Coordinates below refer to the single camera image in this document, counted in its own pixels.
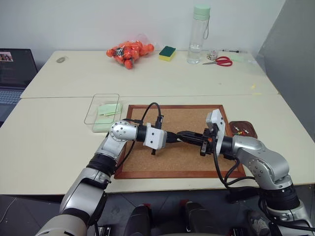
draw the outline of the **green and yellow sponge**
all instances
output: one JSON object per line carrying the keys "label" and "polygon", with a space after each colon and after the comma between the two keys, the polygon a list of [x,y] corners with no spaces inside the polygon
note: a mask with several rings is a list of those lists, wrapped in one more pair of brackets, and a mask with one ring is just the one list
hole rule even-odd
{"label": "green and yellow sponge", "polygon": [[172,47],[164,47],[163,50],[158,54],[158,58],[161,60],[171,61],[175,55],[175,49]]}

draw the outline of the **cork board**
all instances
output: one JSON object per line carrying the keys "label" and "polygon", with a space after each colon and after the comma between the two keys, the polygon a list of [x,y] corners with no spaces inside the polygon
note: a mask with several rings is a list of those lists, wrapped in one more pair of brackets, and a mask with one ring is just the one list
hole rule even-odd
{"label": "cork board", "polygon": [[[148,105],[129,105],[127,118],[141,119]],[[177,133],[189,130],[203,133],[207,128],[206,116],[215,109],[220,109],[225,121],[225,134],[232,137],[226,115],[222,105],[162,105],[161,113],[164,115],[162,129]],[[155,123],[158,116],[156,106],[148,111],[144,124]],[[124,164],[116,171],[116,179],[124,178],[217,178],[217,172],[212,155],[200,156],[200,147],[178,142],[166,144],[164,149],[157,150],[151,155],[151,149],[136,142],[132,153]],[[234,161],[219,156],[219,165],[223,176],[235,164]],[[245,172],[240,165],[231,177],[243,177]]]}

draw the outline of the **white table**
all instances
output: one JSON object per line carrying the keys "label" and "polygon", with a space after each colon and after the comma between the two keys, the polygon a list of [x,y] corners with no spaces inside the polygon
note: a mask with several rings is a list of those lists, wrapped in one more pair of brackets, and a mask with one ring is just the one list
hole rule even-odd
{"label": "white table", "polygon": [[[223,104],[229,121],[250,121],[282,154],[295,184],[315,182],[315,144],[280,95],[121,97],[128,104]],[[83,122],[91,98],[22,99],[0,129],[0,194],[64,194],[104,134]],[[107,192],[223,188],[217,178],[115,180]],[[244,181],[240,185],[254,185]]]}
{"label": "white table", "polygon": [[[220,55],[232,53],[221,52]],[[278,93],[250,54],[237,55],[242,56],[244,62],[222,67],[188,64],[187,52],[176,52],[171,62],[159,60],[158,52],[154,52],[140,58],[132,70],[127,70],[102,51],[57,51],[21,97],[91,97],[96,93],[121,96]],[[67,59],[57,63],[63,56]]]}

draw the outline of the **clear plastic bottle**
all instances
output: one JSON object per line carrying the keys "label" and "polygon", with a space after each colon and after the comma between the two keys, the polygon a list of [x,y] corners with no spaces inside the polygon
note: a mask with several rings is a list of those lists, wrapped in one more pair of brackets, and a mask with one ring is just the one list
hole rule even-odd
{"label": "clear plastic bottle", "polygon": [[209,33],[209,18],[209,6],[195,5],[187,58],[187,62],[190,64],[199,63],[201,60],[203,40],[208,38]]}

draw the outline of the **orange toy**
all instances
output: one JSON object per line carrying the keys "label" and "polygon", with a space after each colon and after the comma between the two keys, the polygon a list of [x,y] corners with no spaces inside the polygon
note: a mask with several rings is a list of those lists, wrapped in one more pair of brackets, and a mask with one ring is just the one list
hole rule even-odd
{"label": "orange toy", "polygon": [[114,57],[119,63],[124,65],[127,69],[132,69],[133,64],[139,57],[142,57],[148,53],[154,51],[154,46],[150,43],[143,45],[140,41],[126,41],[119,44],[116,47],[108,50],[106,55],[108,57]]}

